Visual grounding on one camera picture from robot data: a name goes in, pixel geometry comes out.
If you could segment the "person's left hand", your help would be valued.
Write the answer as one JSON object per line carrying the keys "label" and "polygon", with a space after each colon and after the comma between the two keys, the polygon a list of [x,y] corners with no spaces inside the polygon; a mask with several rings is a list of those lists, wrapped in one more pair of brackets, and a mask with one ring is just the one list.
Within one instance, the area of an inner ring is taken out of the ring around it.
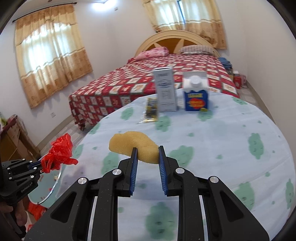
{"label": "person's left hand", "polygon": [[2,213],[14,212],[18,226],[24,226],[27,223],[28,216],[25,211],[22,200],[20,202],[18,202],[18,204],[16,205],[16,208],[13,208],[12,206],[8,206],[4,202],[1,202],[1,212]]}

